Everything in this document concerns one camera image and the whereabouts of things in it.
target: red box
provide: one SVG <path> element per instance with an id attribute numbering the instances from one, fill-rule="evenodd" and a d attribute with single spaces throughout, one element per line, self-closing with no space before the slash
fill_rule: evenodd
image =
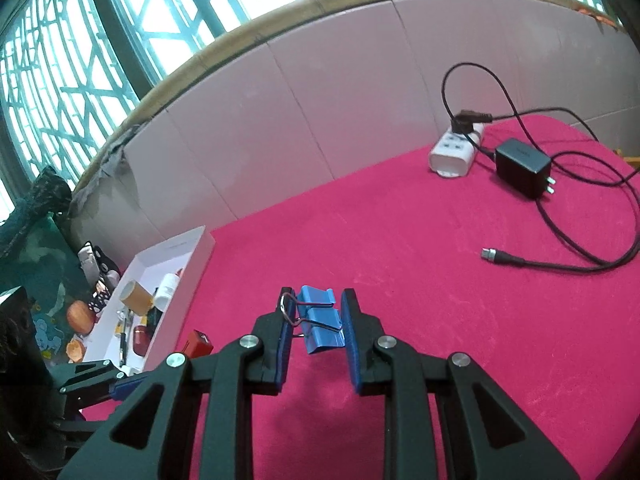
<path id="1" fill-rule="evenodd" d="M 213 350 L 213 345 L 206 334 L 193 330 L 187 338 L 187 343 L 182 349 L 182 353 L 189 359 L 195 359 L 196 357 L 203 357 L 209 355 Z"/>

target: power strip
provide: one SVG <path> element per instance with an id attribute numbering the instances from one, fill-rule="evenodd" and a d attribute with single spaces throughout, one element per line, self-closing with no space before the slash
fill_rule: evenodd
<path id="1" fill-rule="evenodd" d="M 469 137 L 480 146 L 483 133 L 484 124 L 474 123 Z M 429 167 L 445 178 L 465 176 L 476 158 L 476 151 L 464 135 L 452 133 L 449 127 L 429 153 Z"/>

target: cardboard box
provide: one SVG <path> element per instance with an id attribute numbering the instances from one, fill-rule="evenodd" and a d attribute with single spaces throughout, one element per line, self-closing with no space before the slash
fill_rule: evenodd
<path id="1" fill-rule="evenodd" d="M 102 311 L 100 321 L 84 338 L 84 362 L 109 359 L 120 368 L 120 337 L 115 335 L 115 330 L 118 325 L 118 311 L 126 309 L 119 300 L 125 284 L 136 280 L 153 294 L 166 274 L 183 269 L 180 283 L 162 315 L 145 357 L 140 357 L 133 351 L 133 330 L 127 337 L 127 367 L 141 372 L 156 368 L 175 350 L 184 318 L 214 245 L 215 240 L 211 234 L 201 226 L 138 253 Z M 134 316 L 132 328 L 139 325 L 140 320 L 140 316 Z"/>

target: wall tile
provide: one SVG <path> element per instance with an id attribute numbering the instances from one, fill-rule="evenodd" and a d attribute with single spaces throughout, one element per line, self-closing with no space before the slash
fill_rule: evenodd
<path id="1" fill-rule="evenodd" d="M 574 111 L 580 117 L 587 120 L 638 104 L 640 95 L 622 90 L 623 86 L 628 87 L 626 71 L 635 74 L 637 80 L 638 52 L 632 56 L 625 41 L 619 45 L 611 41 L 613 35 L 622 32 L 565 7 L 549 6 L 544 18 L 558 27 L 561 73 L 568 82 L 570 98 L 576 101 Z M 626 47 L 626 62 L 620 59 L 620 46 Z"/>
<path id="2" fill-rule="evenodd" d="M 619 110 L 586 121 L 600 142 L 612 150 L 620 148 L 625 156 L 640 156 L 640 107 Z M 572 124 L 583 130 L 580 124 Z"/>
<path id="3" fill-rule="evenodd" d="M 471 61 L 485 65 L 503 81 L 520 106 L 515 60 L 510 56 L 504 30 L 492 0 L 395 0 L 396 8 L 420 71 L 429 89 L 436 123 L 449 126 L 440 86 L 454 64 Z M 488 74 L 462 67 L 447 83 L 453 113 L 462 108 L 505 114 L 511 111 L 500 87 Z"/>
<path id="4" fill-rule="evenodd" d="M 238 218 L 332 179 L 266 45 L 201 81 L 168 113 Z"/>
<path id="5" fill-rule="evenodd" d="M 561 106 L 575 110 L 577 96 L 568 91 L 570 79 L 564 70 L 558 24 L 549 19 L 551 7 L 556 6 L 534 0 L 492 2 L 511 57 L 516 60 L 522 108 Z"/>
<path id="6" fill-rule="evenodd" d="M 81 226 L 88 239 L 100 245 L 120 269 L 126 268 L 140 251 L 164 240 L 117 178 L 100 181 L 72 225 L 75 230 Z"/>
<path id="7" fill-rule="evenodd" d="M 198 168 L 167 111 L 158 114 L 126 146 L 130 171 L 120 181 L 165 238 L 236 219 Z"/>
<path id="8" fill-rule="evenodd" d="M 438 139 L 393 3 L 334 14 L 270 47 L 335 176 Z"/>

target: binder clip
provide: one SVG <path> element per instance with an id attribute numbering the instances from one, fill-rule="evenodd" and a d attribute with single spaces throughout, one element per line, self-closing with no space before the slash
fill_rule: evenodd
<path id="1" fill-rule="evenodd" d="M 293 302 L 299 317 L 291 319 L 287 315 L 286 305 Z M 302 333 L 295 337 L 304 337 L 306 352 L 315 354 L 331 348 L 344 346 L 344 333 L 340 312 L 334 308 L 335 296 L 332 289 L 322 290 L 303 285 L 296 296 L 292 291 L 284 292 L 280 297 L 280 310 L 291 326 L 299 326 Z"/>

